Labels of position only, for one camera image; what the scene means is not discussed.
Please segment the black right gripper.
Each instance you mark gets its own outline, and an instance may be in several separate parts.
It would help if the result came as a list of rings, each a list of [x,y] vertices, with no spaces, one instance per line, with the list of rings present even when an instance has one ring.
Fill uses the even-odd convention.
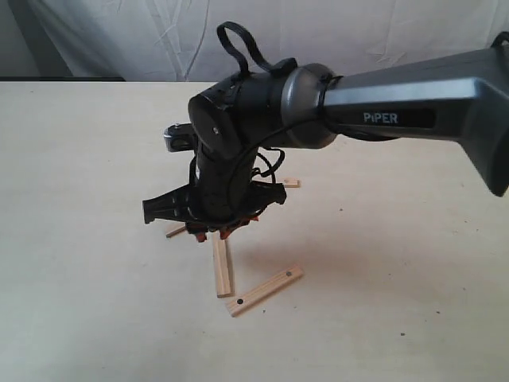
[[[286,191],[275,181],[255,181],[253,169],[257,153],[223,160],[204,151],[196,152],[189,168],[188,184],[142,202],[144,222],[171,220],[186,225],[198,243],[208,232],[220,232],[227,239],[245,227],[272,204],[284,204]]]

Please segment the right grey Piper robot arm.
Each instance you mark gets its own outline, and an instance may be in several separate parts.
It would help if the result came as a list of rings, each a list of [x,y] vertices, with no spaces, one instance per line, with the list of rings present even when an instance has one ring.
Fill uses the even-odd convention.
[[[146,223],[185,224],[200,242],[256,220],[286,191],[260,149],[320,149],[339,135],[368,142],[423,138],[458,143],[488,189],[508,188],[508,40],[488,48],[336,76],[322,64],[283,76],[233,75],[193,96],[189,121],[165,130],[167,149],[191,150],[189,181],[143,202]]]

